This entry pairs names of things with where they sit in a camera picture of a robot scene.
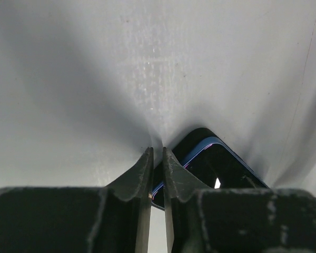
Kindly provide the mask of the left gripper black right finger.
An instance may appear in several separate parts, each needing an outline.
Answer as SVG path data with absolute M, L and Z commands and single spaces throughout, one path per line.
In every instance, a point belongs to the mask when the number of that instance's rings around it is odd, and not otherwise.
M 169 252 L 316 252 L 316 197 L 300 189 L 212 189 L 163 150 Z

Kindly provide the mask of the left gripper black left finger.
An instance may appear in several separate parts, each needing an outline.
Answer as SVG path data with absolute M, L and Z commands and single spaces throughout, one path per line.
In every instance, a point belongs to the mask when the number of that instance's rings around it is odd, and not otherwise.
M 0 252 L 147 252 L 153 161 L 104 187 L 0 188 Z

